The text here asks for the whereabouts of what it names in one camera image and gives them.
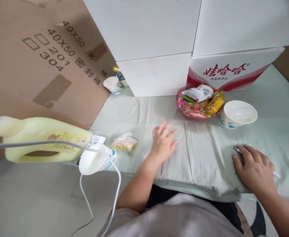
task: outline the pen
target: pen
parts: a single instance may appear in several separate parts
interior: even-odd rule
[[[240,151],[240,149],[239,149],[238,147],[234,146],[234,148],[237,150],[237,152],[239,152],[240,154],[242,154],[242,152]],[[280,178],[280,177],[281,177],[278,173],[276,173],[276,171],[273,172],[273,175],[274,175],[275,177],[277,177],[277,178]]]

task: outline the white paper cup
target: white paper cup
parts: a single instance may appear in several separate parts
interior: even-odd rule
[[[103,82],[105,86],[111,93],[120,94],[123,90],[122,85],[117,77],[109,77]]]
[[[218,116],[220,124],[229,129],[253,123],[256,119],[256,109],[252,105],[239,100],[226,103]]]
[[[103,144],[94,144],[89,148],[106,152],[115,163],[117,153],[110,147]],[[79,170],[83,175],[91,175],[99,171],[107,170],[112,165],[112,162],[105,154],[94,151],[84,151],[81,155]]]

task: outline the table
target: table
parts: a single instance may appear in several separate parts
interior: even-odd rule
[[[289,83],[270,66],[246,92],[224,92],[225,101],[242,100],[258,111],[256,122],[226,129],[218,118],[194,121],[177,110],[175,96],[133,97],[129,88],[111,94],[90,129],[107,138],[132,132],[139,145],[131,152],[118,151],[115,164],[121,172],[134,174],[152,146],[152,131],[166,120],[177,129],[179,140],[172,157],[156,175],[155,184],[214,201],[255,200],[235,172],[233,146],[248,144],[269,156],[275,164],[276,185],[289,199]]]

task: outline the white cable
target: white cable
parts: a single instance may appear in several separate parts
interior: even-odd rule
[[[92,210],[91,210],[90,203],[89,203],[89,201],[88,201],[88,199],[87,199],[87,197],[86,197],[86,195],[85,195],[85,193],[84,193],[83,187],[82,187],[82,177],[83,177],[83,174],[81,174],[81,177],[80,177],[80,187],[81,187],[81,191],[82,191],[83,196],[84,196],[84,198],[85,198],[85,200],[86,200],[86,203],[87,203],[87,205],[88,205],[88,208],[89,208],[89,210],[90,210],[91,217],[92,217],[92,220],[93,220],[93,219],[94,219],[93,212],[92,212]]]
[[[104,152],[104,151],[100,151],[100,150],[95,150],[95,149],[83,147],[83,146],[80,146],[80,145],[77,145],[77,144],[74,144],[74,143],[71,143],[71,142],[67,142],[67,141],[52,141],[52,140],[50,140],[50,141],[27,142],[27,143],[0,143],[0,149],[1,149],[1,148],[8,148],[8,147],[19,147],[19,146],[41,145],[41,144],[54,144],[54,143],[67,144],[67,145],[74,146],[74,147],[79,148],[79,149],[82,149],[82,150],[87,150],[87,151],[94,151],[94,152],[103,153],[103,154],[105,154],[105,155],[108,157],[108,159],[109,159],[109,160],[111,161],[111,163],[113,164],[113,166],[114,166],[114,168],[115,168],[115,170],[116,170],[116,172],[117,172],[117,174],[118,174],[118,186],[117,186],[117,191],[116,191],[115,200],[114,200],[114,204],[113,204],[112,216],[111,216],[111,218],[110,218],[110,220],[109,220],[109,223],[108,223],[107,228],[105,229],[105,231],[104,231],[104,233],[103,233],[103,235],[102,235],[102,237],[104,237],[105,234],[106,234],[106,232],[107,232],[107,230],[108,230],[108,228],[109,228],[109,226],[110,226],[111,223],[112,223],[112,220],[113,220],[113,217],[114,217],[114,214],[115,214],[115,208],[116,208],[116,203],[117,203],[117,199],[118,199],[119,188],[120,188],[120,184],[121,184],[121,174],[120,174],[117,166],[116,166],[115,163],[113,162],[112,158],[109,156],[109,154],[107,154],[107,153]],[[94,216],[93,216],[93,213],[92,213],[92,210],[91,210],[89,201],[88,201],[88,199],[87,199],[87,197],[86,197],[86,195],[85,195],[85,193],[84,193],[83,187],[82,187],[82,177],[83,177],[83,175],[81,175],[81,177],[80,177],[80,187],[81,187],[81,191],[82,191],[82,193],[83,193],[83,196],[84,196],[84,198],[85,198],[85,200],[86,200],[86,203],[87,203],[87,205],[88,205],[90,214],[91,214],[91,216],[92,216],[92,220],[91,220],[89,223],[87,223],[87,224],[81,226],[80,228],[78,228],[71,236],[73,236],[78,230],[80,230],[80,229],[82,229],[83,227],[85,227],[85,226],[87,226],[88,224],[90,224],[90,223],[93,221],[93,219],[94,219]]]

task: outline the floor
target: floor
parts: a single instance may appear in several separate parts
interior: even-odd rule
[[[90,221],[77,167],[57,163],[15,164],[0,161],[0,237],[67,237]],[[130,177],[122,175],[120,191]],[[103,171],[83,177],[94,221],[74,237],[94,237],[105,223],[117,188],[117,174]],[[256,202],[238,203],[248,226],[257,218]],[[263,210],[266,235],[278,236]],[[246,237],[256,237],[255,231]]]

